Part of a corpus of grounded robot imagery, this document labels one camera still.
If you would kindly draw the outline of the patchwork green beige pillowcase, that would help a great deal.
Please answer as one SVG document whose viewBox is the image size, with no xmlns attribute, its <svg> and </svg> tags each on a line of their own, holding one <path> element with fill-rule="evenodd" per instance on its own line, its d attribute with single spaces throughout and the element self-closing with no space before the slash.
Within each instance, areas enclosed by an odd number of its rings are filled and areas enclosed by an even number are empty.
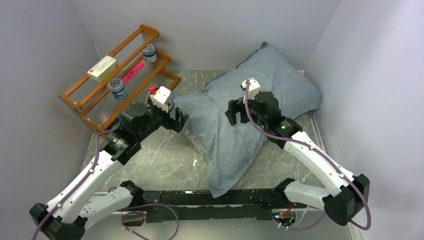
<svg viewBox="0 0 424 240">
<path fill-rule="evenodd" d="M 187 133 L 184 132 L 184 135 L 193 144 L 194 148 L 200 153 L 200 155 L 204 156 L 204 152 L 201 150 L 199 144 L 191 136 L 189 136 Z"/>
</svg>

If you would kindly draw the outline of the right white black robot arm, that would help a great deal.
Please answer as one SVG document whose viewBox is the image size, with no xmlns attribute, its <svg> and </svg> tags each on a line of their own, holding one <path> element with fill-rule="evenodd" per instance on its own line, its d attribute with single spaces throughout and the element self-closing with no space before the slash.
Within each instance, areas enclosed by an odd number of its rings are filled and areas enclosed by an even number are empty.
<svg viewBox="0 0 424 240">
<path fill-rule="evenodd" d="M 232 126 L 238 122 L 237 114 L 240 123 L 252 123 L 271 142 L 300 160 L 323 184 L 316 187 L 287 178 L 275 188 L 278 206 L 300 203 L 324 211 L 340 226 L 351 223 L 362 230 L 370 228 L 369 178 L 352 173 L 324 153 L 295 120 L 282 115 L 271 92 L 260 92 L 249 100 L 230 100 L 225 115 Z"/>
</svg>

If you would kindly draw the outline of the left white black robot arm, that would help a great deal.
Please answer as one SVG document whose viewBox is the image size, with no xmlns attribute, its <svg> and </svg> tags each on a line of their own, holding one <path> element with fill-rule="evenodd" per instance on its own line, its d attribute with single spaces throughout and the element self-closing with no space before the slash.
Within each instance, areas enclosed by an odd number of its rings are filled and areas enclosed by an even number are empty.
<svg viewBox="0 0 424 240">
<path fill-rule="evenodd" d="M 141 149 L 142 141 L 159 128 L 181 132 L 189 115 L 180 108 L 135 102 L 121 113 L 117 128 L 106 130 L 104 142 L 95 143 L 96 153 L 89 164 L 57 196 L 36 203 L 29 214 L 36 224 L 32 239 L 39 233 L 50 240 L 79 240 L 93 225 L 119 210 L 142 216 L 143 209 L 161 204 L 133 181 L 122 182 L 112 192 L 93 199 L 99 187 L 125 166 Z"/>
</svg>

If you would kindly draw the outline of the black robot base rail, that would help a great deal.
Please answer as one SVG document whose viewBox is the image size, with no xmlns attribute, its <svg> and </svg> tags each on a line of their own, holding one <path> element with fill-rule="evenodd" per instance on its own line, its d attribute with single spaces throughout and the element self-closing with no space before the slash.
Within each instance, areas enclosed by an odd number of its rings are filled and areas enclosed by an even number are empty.
<svg viewBox="0 0 424 240">
<path fill-rule="evenodd" d="M 142 212 L 147 223 L 161 223 L 175 219 L 268 221 L 279 213 L 291 214 L 305 207 L 302 203 L 289 202 L 272 188 L 259 188 L 233 189 L 217 198 L 208 190 L 145 191 L 142 199 L 122 210 Z"/>
</svg>

